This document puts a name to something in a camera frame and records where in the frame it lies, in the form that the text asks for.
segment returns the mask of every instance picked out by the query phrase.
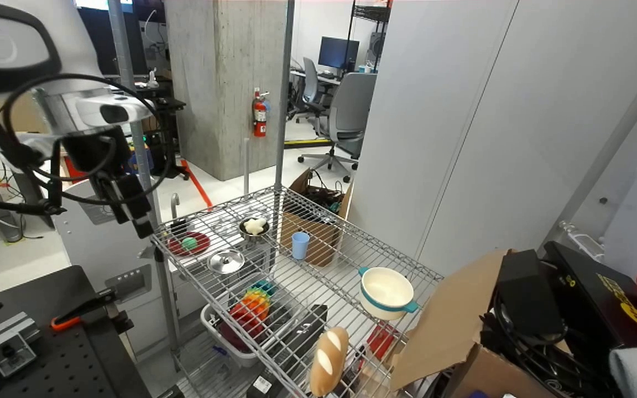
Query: plastic cup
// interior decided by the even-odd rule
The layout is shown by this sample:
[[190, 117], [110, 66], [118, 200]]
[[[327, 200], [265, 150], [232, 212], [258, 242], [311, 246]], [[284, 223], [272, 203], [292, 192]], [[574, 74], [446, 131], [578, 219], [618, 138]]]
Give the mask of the plastic cup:
[[294, 261], [304, 261], [309, 250], [311, 236], [307, 232], [294, 232], [292, 235], [292, 257]]

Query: wire shelf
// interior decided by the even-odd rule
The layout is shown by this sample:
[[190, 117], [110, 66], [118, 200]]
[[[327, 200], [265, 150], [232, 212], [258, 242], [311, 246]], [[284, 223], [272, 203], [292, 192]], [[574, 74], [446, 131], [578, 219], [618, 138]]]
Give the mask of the wire shelf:
[[[271, 222], [258, 236], [241, 232], [247, 219]], [[289, 235], [311, 235], [307, 261], [289, 257]], [[349, 334], [348, 368], [337, 395], [394, 395], [389, 389], [389, 355], [398, 352], [407, 332], [415, 328], [418, 314], [398, 321], [379, 321], [360, 306], [359, 268], [391, 268], [413, 286], [415, 300], [425, 304], [443, 279], [371, 235], [344, 222], [332, 211], [300, 198], [294, 191], [256, 191], [247, 198], [174, 219], [156, 236], [172, 268], [195, 283], [214, 314], [223, 321], [225, 338], [245, 355], [256, 357], [275, 374], [289, 395], [307, 395], [307, 371], [311, 348], [285, 334], [285, 316], [236, 316], [232, 306], [245, 306], [236, 286], [277, 286], [289, 294], [272, 300], [272, 307], [292, 307], [292, 323], [317, 318], [314, 306], [327, 306], [327, 316], [317, 318], [321, 329], [346, 328]]]

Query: cardboard box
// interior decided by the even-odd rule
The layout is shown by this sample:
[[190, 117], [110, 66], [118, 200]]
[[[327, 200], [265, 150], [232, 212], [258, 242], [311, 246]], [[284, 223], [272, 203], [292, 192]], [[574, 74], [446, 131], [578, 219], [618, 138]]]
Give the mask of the cardboard box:
[[[306, 170], [304, 175], [294, 179], [289, 191], [298, 195], [307, 195], [309, 179], [311, 179], [311, 170]], [[349, 192], [344, 195], [337, 217], [346, 219], [348, 203], [349, 203]], [[292, 235], [298, 230], [311, 235], [306, 261], [311, 265], [321, 265], [321, 268], [330, 265], [335, 261], [335, 250], [340, 240], [340, 229], [330, 225], [317, 217], [298, 214], [296, 211], [292, 211], [292, 205], [285, 203], [284, 214], [282, 214], [282, 246], [292, 247]]]
[[587, 254], [546, 243], [556, 265], [554, 288], [562, 316], [574, 334], [566, 338], [576, 357], [609, 374], [616, 348], [637, 348], [637, 286]]
[[449, 380], [443, 395], [471, 398], [474, 391], [484, 395], [554, 395], [520, 368], [481, 346], [474, 346], [467, 366]]
[[491, 306], [504, 254], [507, 250], [491, 253], [438, 283], [421, 311], [421, 323], [391, 363], [391, 389], [470, 363], [467, 374], [453, 387], [455, 395], [470, 389], [482, 389], [489, 395], [496, 391], [554, 395], [522, 370], [481, 348], [481, 316]]
[[23, 96], [12, 108], [12, 127], [26, 132], [47, 132], [49, 121], [31, 96]]

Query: fire extinguisher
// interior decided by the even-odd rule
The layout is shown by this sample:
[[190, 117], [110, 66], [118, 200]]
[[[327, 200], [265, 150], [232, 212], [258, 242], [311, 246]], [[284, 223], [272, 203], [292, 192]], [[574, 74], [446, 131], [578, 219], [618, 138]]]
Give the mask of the fire extinguisher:
[[252, 136], [254, 138], [267, 138], [267, 94], [262, 94], [254, 88], [254, 100], [252, 100]]

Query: food container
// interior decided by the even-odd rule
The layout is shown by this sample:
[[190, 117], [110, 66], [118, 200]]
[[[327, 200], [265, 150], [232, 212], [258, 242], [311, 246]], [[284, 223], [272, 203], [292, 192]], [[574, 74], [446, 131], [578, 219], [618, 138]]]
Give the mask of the food container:
[[[251, 290], [258, 279], [245, 282], [235, 286], [231, 292], [223, 292], [216, 304], [221, 311], [231, 311], [231, 307], [235, 306], [236, 299], [243, 297], [245, 290]], [[271, 309], [271, 318], [267, 318], [267, 332], [262, 334], [256, 338], [256, 342], [265, 349], [271, 348], [277, 336], [282, 336], [289, 325], [292, 318], [296, 316], [296, 307], [292, 307], [294, 299], [282, 288], [275, 288], [272, 294], [275, 304]], [[252, 368], [258, 363], [256, 355], [252, 349], [247, 349], [241, 338], [225, 325], [225, 321], [216, 314], [216, 309], [212, 306], [205, 306], [201, 309], [201, 323], [205, 325], [205, 329], [212, 334], [212, 338], [216, 340], [214, 349], [228, 355], [228, 358], [236, 366], [236, 368]]]
[[398, 332], [387, 321], [381, 321], [371, 329], [365, 348], [369, 355], [374, 355], [379, 363], [382, 363], [394, 349], [395, 340], [398, 340]]
[[211, 258], [205, 258], [205, 265], [212, 275], [216, 275], [223, 286], [236, 286], [241, 283], [247, 275], [243, 275], [245, 269], [245, 254], [241, 254], [240, 250], [231, 253], [231, 250], [221, 250], [216, 254], [212, 254]]
[[240, 232], [241, 232], [245, 240], [262, 240], [262, 236], [265, 236], [267, 230], [271, 230], [271, 223], [267, 223], [267, 219], [263, 219], [263, 217], [251, 217], [251, 219], [243, 219], [243, 222], [240, 223]]
[[174, 257], [199, 257], [211, 247], [211, 236], [201, 232], [184, 232], [165, 242]]
[[413, 286], [391, 268], [360, 268], [360, 306], [374, 318], [402, 318], [421, 306], [413, 300]]

